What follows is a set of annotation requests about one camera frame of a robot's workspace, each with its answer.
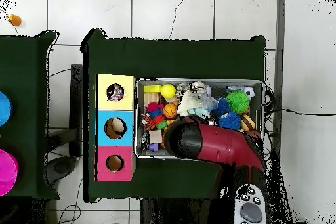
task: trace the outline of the blue spiky ball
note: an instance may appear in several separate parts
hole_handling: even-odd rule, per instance
[[[220,118],[223,114],[229,113],[231,111],[230,104],[224,97],[220,97],[218,100],[218,107],[213,110],[213,115]]]
[[[218,120],[218,125],[227,129],[238,130],[241,124],[242,121],[235,112],[226,113]]]

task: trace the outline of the yellow box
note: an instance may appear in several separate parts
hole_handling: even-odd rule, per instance
[[[161,92],[161,85],[147,85],[144,86],[145,93],[160,93]]]
[[[134,108],[133,76],[99,74],[98,75],[98,108],[99,110],[133,111]],[[119,84],[124,90],[124,96],[119,101],[108,101],[107,89],[113,84]]]

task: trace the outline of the floor crack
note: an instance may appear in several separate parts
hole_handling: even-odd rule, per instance
[[[178,6],[175,7],[175,17],[174,17],[174,20],[173,20],[173,25],[171,26],[171,34],[173,33],[174,23],[175,23],[175,19],[176,19],[176,10],[177,10],[177,8],[178,8],[179,6],[181,6],[181,4],[183,3],[183,1],[184,1],[184,0],[182,0],[182,1],[178,4]]]

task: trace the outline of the blue box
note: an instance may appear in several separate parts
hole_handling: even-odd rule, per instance
[[[126,124],[126,132],[119,139],[109,138],[104,131],[105,123],[111,118],[119,118]],[[98,146],[132,146],[133,145],[133,111],[98,111]]]

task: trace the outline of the round hole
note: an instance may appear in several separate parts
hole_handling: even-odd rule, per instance
[[[112,84],[106,90],[108,101],[120,101],[124,96],[124,89],[119,84]]]
[[[126,123],[120,118],[110,118],[104,126],[105,134],[111,139],[120,139],[126,132]]]
[[[121,156],[109,156],[106,160],[106,167],[112,172],[118,172],[123,167],[123,159]]]

